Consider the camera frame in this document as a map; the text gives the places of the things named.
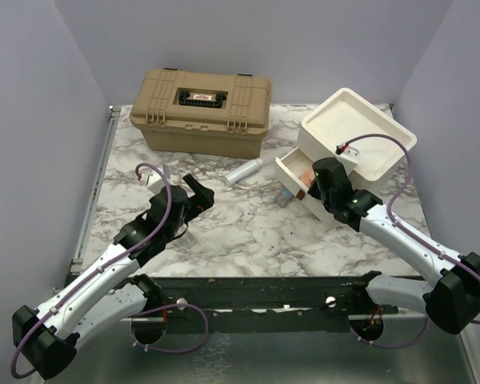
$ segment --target white bottle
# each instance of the white bottle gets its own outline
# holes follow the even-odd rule
[[[228,186],[233,186],[244,178],[248,178],[252,174],[258,172],[262,165],[263,160],[261,158],[255,158],[250,162],[246,162],[243,166],[240,166],[236,170],[229,172],[226,176],[224,176],[224,181]]]

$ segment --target metal frame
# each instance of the metal frame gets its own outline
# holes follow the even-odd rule
[[[89,196],[87,203],[86,216],[78,235],[77,246],[74,252],[73,260],[76,266],[82,265],[83,255],[86,252],[87,243],[90,236],[90,228],[93,225],[94,214],[96,213],[96,206],[98,198],[102,189],[103,179],[105,177],[106,165],[109,161],[110,152],[112,151],[112,143],[114,142],[115,131],[118,127],[119,115],[121,114],[120,106],[110,106],[110,120],[108,130],[106,132],[105,144],[102,148],[96,175],[94,176],[93,189]],[[79,268],[72,268],[71,273],[79,272]]]

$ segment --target tan toolbox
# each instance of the tan toolbox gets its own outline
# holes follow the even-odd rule
[[[271,96],[268,78],[149,70],[130,120],[152,150],[257,158]]]

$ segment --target marble countertop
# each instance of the marble countertop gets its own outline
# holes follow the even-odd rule
[[[145,210],[152,196],[134,174],[140,162],[170,167],[178,184],[191,173],[215,191],[215,205],[190,223],[197,242],[169,244],[150,260],[143,273],[152,276],[339,276],[361,275],[370,270],[385,274],[415,274],[413,269],[376,241],[338,224],[324,225],[293,199],[286,207],[274,203],[282,188],[275,179],[274,159],[295,147],[300,121],[316,106],[272,106],[271,127],[263,142],[268,162],[257,174],[233,187],[221,176],[245,162],[200,154],[153,152],[129,120],[130,106],[122,108],[96,215],[84,253],[83,267],[92,264],[112,242],[119,229]],[[388,105],[378,106],[391,115]],[[401,165],[379,194],[385,202],[403,182]],[[428,234],[413,185],[396,201],[394,210],[411,225]]]

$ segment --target lavender wall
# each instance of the lavender wall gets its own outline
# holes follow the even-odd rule
[[[110,104],[149,68],[252,73],[275,102],[395,102],[451,0],[55,0]]]
[[[418,136],[414,174],[430,231],[480,254],[480,0],[455,0],[398,98]],[[480,373],[480,326],[474,326]]]
[[[0,2],[0,383],[13,381],[12,313],[63,283],[107,121],[52,1]]]

